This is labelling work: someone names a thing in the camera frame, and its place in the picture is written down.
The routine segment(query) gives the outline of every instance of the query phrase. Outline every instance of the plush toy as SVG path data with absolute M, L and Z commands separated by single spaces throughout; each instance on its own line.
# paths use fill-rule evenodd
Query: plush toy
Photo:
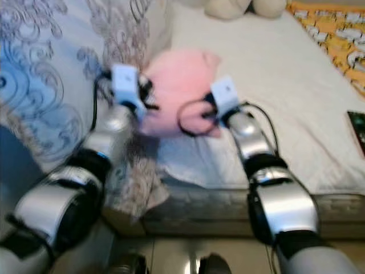
M 153 104 L 159 109 L 148 110 L 140 132 L 163 138 L 181 136 L 178 119 L 183 119 L 187 130 L 202 133 L 213 128 L 208 136 L 219 137 L 220 129 L 202 117 L 213 110 L 208 102 L 193 103 L 178 117 L 182 106 L 202 100 L 210 93 L 219 63 L 220 58 L 215 54 L 193 49 L 165 51 L 152 60 L 143 74 L 153 84 Z
M 260 16 L 276 18 L 282 14 L 285 6 L 286 0 L 208 0 L 205 13 L 219 19 L 236 19 L 251 8 Z

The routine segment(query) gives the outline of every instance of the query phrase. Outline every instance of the blue patterned pillow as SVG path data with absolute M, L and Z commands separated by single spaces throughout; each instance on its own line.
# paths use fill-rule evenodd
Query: blue patterned pillow
M 48 171 L 92 122 L 95 77 L 169 42 L 168 0 L 2 0 L 0 122 Z M 98 93 L 99 117 L 111 94 Z

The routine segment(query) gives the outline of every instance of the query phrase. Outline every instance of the white stuffed animal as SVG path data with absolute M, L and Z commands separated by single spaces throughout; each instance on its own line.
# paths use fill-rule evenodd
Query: white stuffed animal
M 208 0 L 205 13 L 219 19 L 236 19 L 245 13 L 251 1 L 255 13 L 267 18 L 279 17 L 286 7 L 286 0 Z

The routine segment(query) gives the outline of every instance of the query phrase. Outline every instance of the pink plush toy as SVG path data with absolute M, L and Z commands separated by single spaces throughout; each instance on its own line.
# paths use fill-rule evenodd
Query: pink plush toy
M 149 110 L 140 132 L 154 137 L 181 136 L 178 125 L 179 109 L 193 100 L 203 99 L 210 92 L 220 58 L 202 50 L 165 51 L 143 71 L 153 83 L 154 104 L 159 110 Z M 189 131 L 205 132 L 212 128 L 213 122 L 201 115 L 213 107 L 208 102 L 192 104 L 182 112 L 180 121 Z M 208 135 L 219 137 L 220 129 L 215 127 Z

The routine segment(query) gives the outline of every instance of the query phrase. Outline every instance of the floor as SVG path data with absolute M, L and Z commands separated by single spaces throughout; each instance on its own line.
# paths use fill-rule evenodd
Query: floor
M 365 242 L 336 241 L 342 250 L 365 274 Z M 196 274 L 199 259 L 212 252 L 220 254 L 232 274 L 271 273 L 270 250 L 251 239 L 145 239 L 119 240 L 112 249 L 111 261 L 124 253 L 144 255 L 151 274 Z

